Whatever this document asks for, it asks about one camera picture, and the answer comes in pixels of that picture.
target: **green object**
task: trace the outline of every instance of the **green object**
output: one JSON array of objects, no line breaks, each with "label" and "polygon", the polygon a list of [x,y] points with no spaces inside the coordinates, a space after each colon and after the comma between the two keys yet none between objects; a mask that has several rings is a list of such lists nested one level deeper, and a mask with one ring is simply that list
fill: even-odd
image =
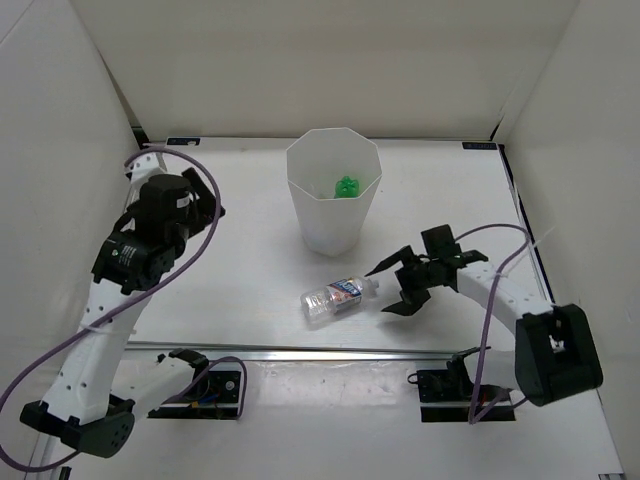
[{"label": "green object", "polygon": [[342,177],[336,183],[336,196],[334,198],[356,198],[360,195],[360,183],[351,177]]}]

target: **water bottle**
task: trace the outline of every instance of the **water bottle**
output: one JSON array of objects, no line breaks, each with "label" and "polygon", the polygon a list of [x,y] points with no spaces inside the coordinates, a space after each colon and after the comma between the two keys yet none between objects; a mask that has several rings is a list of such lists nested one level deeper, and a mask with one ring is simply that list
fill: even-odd
[{"label": "water bottle", "polygon": [[300,303],[307,320],[326,321],[336,313],[359,305],[363,298],[374,297],[379,286],[377,280],[345,278],[303,294]]}]

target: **white surface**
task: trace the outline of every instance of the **white surface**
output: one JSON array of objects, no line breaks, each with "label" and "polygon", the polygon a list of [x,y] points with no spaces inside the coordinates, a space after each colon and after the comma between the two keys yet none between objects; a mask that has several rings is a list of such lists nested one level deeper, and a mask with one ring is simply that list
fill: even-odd
[{"label": "white surface", "polygon": [[[406,363],[249,364],[239,422],[146,420],[71,478],[596,480],[619,472],[595,393],[499,424],[420,423]],[[55,457],[62,455],[58,448]]]},{"label": "white surface", "polygon": [[0,4],[0,43],[29,8],[32,0],[3,0]]},{"label": "white surface", "polygon": [[[358,197],[334,199],[345,176],[359,182]],[[291,200],[311,250],[335,257],[353,248],[381,177],[376,144],[348,128],[311,130],[287,149]]]},{"label": "white surface", "polygon": [[[140,296],[140,292],[123,295],[121,289],[121,285],[104,278],[100,283],[91,282],[80,329],[90,326],[105,313]],[[80,425],[94,422],[106,415],[116,369],[129,335],[149,300],[141,300],[113,317],[113,322],[94,329],[69,348],[60,373],[42,398],[49,405],[49,413],[63,421],[76,417]]]},{"label": "white surface", "polygon": [[153,140],[488,139],[578,0],[74,0]]},{"label": "white surface", "polygon": [[589,317],[600,394],[640,478],[640,3],[584,0],[507,147],[555,295]]},{"label": "white surface", "polygon": [[[377,298],[339,321],[310,329],[299,297],[305,291],[362,275],[411,243],[424,252],[420,232],[444,223],[454,234],[493,222],[517,222],[497,151],[463,150],[460,142],[376,142],[384,171],[359,243],[328,258],[311,252],[300,235],[287,189],[285,149],[290,140],[203,139],[184,147],[217,179],[227,215],[208,251],[180,279],[154,296],[138,324],[136,341],[314,347],[456,350],[476,346],[484,310],[450,289],[413,317],[380,310],[399,299],[389,270]],[[169,170],[185,165],[166,157]],[[185,258],[200,240],[187,246]],[[498,262],[522,243],[522,234],[497,229],[462,241]],[[531,262],[510,278],[536,291]],[[509,332],[494,322],[491,343],[508,350]]]},{"label": "white surface", "polygon": [[[136,148],[65,0],[35,1],[0,44],[0,145],[4,389],[77,328],[91,265],[127,192],[121,162]],[[2,445],[23,462],[36,434],[18,426],[19,412],[42,398],[61,360],[29,377],[2,412]],[[0,477],[23,475],[0,464]]]}]

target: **cable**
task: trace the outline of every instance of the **cable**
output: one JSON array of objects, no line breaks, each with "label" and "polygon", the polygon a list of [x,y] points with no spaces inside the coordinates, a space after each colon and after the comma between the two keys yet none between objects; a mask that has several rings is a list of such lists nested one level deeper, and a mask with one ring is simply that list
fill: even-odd
[{"label": "cable", "polygon": [[[164,280],[159,282],[155,287],[150,288],[149,290],[147,290],[146,292],[142,293],[141,295],[139,295],[139,296],[137,296],[137,297],[135,297],[135,298],[123,303],[122,305],[110,310],[109,312],[105,313],[103,316],[98,318],[96,321],[94,321],[90,325],[93,328],[98,328],[100,325],[102,325],[103,323],[106,323],[111,318],[115,317],[116,315],[121,314],[122,312],[124,312],[128,308],[132,307],[133,305],[136,305],[137,303],[143,301],[144,299],[150,297],[151,295],[153,295],[157,291],[159,291],[162,288],[166,287],[168,284],[170,284],[176,278],[178,278],[180,275],[182,275],[189,267],[191,267],[191,265],[193,265],[196,262],[196,260],[198,260],[198,258],[200,258],[202,256],[204,251],[207,249],[207,247],[209,246],[209,243],[211,243],[211,239],[213,238],[213,234],[216,231],[216,227],[218,225],[218,220],[220,220],[221,205],[222,205],[222,199],[220,197],[220,190],[218,188],[218,185],[216,184],[215,179],[213,178],[213,175],[211,175],[211,173],[205,168],[204,165],[202,165],[196,159],[194,159],[194,158],[190,157],[189,155],[186,155],[186,154],[184,154],[182,152],[178,152],[176,150],[171,150],[169,148],[164,148],[164,147],[150,147],[150,148],[147,148],[145,150],[141,150],[141,151],[136,152],[133,155],[131,155],[124,162],[125,168],[127,166],[129,166],[133,161],[135,161],[138,157],[140,157],[142,155],[145,155],[147,153],[165,153],[165,154],[169,154],[169,155],[175,155],[176,157],[180,157],[183,160],[187,161],[188,163],[190,163],[190,164],[194,165],[195,167],[197,167],[204,174],[204,176],[207,177],[209,182],[211,182],[211,186],[213,187],[213,191],[214,191],[214,194],[215,194],[216,199],[217,199],[215,212],[213,214],[213,219],[211,221],[211,226],[209,227],[209,230],[207,231],[207,235],[204,238],[204,241],[202,242],[202,245],[200,245],[200,248],[198,248],[196,253],[194,253],[193,256],[189,260],[187,260],[180,268],[178,268],[174,273],[172,273],[167,278],[165,278]],[[72,335],[71,337],[69,337],[64,342],[62,342],[59,345],[57,345],[56,347],[52,348],[47,353],[42,355],[40,358],[35,360],[31,365],[28,365],[24,370],[22,370],[22,372],[20,372],[16,376],[16,378],[14,378],[13,381],[9,384],[9,386],[6,388],[6,390],[4,391],[2,396],[0,396],[0,413],[4,409],[4,406],[6,405],[7,400],[9,399],[9,397],[11,396],[13,391],[16,389],[16,387],[18,385],[20,385],[20,383],[22,383],[22,381],[31,372],[33,372],[36,368],[38,368],[40,365],[45,363],[51,357],[53,357],[53,356],[57,355],[58,353],[64,351],[65,349],[67,349],[68,347],[70,347],[71,345],[76,343],[78,340],[80,340],[80,339],[84,338],[85,336],[87,336],[89,333],[91,333],[90,330],[87,330],[87,329],[80,330],[75,335]],[[48,470],[53,470],[53,469],[58,468],[59,466],[65,464],[65,463],[67,463],[69,460],[71,460],[72,458],[76,457],[79,454],[80,454],[80,452],[74,452],[71,455],[68,455],[68,456],[64,457],[63,459],[58,460],[58,461],[56,461],[54,463],[51,463],[49,465],[44,465],[44,466],[41,466],[41,467],[32,467],[30,465],[24,465],[22,463],[19,463],[16,460],[14,460],[5,451],[4,447],[2,445],[0,445],[0,459],[3,462],[5,462],[7,465],[9,465],[10,467],[14,468],[15,470],[19,470],[21,472],[26,472],[26,473],[40,473],[40,472],[46,472]]]},{"label": "cable", "polygon": [[487,351],[487,341],[489,339],[489,324],[491,323],[491,316],[493,314],[493,304],[496,298],[496,292],[498,290],[498,282],[500,282],[500,276],[502,274],[502,271],[505,269],[505,267],[509,264],[509,262],[511,262],[518,255],[520,255],[520,253],[522,253],[527,248],[530,242],[529,232],[525,228],[519,225],[511,225],[509,223],[491,223],[489,225],[483,225],[482,227],[477,227],[472,230],[469,230],[468,232],[463,233],[462,235],[457,237],[455,240],[456,242],[458,242],[459,240],[465,238],[468,235],[471,235],[472,233],[476,233],[481,230],[486,230],[488,228],[512,228],[514,230],[518,230],[524,233],[525,242],[500,264],[500,266],[496,269],[496,276],[494,277],[493,282],[491,283],[491,289],[489,290],[489,298],[487,300],[487,310],[485,312],[484,324],[482,327],[482,337],[480,339],[480,351],[478,353],[478,367],[476,368],[476,378],[473,383],[473,393],[471,395],[471,405],[469,407],[469,423],[471,425],[474,425],[475,423],[477,423],[478,420],[480,420],[487,413],[489,413],[489,410],[491,410],[494,407],[494,405],[498,403],[498,401],[500,401],[499,399],[501,396],[498,395],[493,401],[489,403],[489,405],[483,408],[479,414],[477,415],[475,414],[476,408],[478,406],[478,397],[480,396],[480,385],[482,383],[482,371],[484,370],[484,359]]}]

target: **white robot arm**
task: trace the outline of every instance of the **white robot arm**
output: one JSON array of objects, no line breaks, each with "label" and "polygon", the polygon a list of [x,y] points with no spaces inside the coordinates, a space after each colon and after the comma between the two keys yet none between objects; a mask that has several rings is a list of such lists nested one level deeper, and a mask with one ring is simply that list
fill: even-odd
[{"label": "white robot arm", "polygon": [[[504,277],[492,295],[498,273],[480,252],[463,252],[449,225],[426,230],[422,238],[427,255],[415,255],[407,246],[368,274],[402,262],[395,272],[401,301],[383,311],[413,315],[431,297],[428,289],[437,286],[451,287],[485,309],[491,300],[491,313],[513,334],[516,348],[485,351],[483,384],[520,390],[537,406],[602,384],[602,369],[582,309],[573,304],[553,305]],[[458,383],[461,398],[471,396],[469,372],[476,371],[478,362],[478,349],[454,355],[448,362],[451,381]]]},{"label": "white robot arm", "polygon": [[89,332],[70,348],[42,401],[25,405],[20,417],[79,452],[105,458],[122,448],[136,420],[184,392],[209,367],[203,355],[176,350],[149,371],[113,385],[127,340],[151,296],[98,327],[94,322],[158,285],[187,239],[212,222],[216,209],[215,196],[195,170],[169,175],[157,153],[143,152],[125,173],[139,198],[115,223],[93,266],[79,327]]}]

